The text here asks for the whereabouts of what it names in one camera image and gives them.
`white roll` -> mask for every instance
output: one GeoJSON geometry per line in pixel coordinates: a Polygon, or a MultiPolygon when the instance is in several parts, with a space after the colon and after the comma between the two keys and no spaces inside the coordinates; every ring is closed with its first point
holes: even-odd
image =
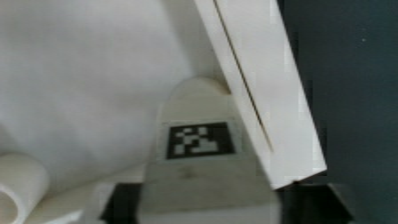
{"type": "Polygon", "coordinates": [[[47,194],[51,177],[42,163],[22,154],[0,157],[0,223],[22,224],[47,194]]]}

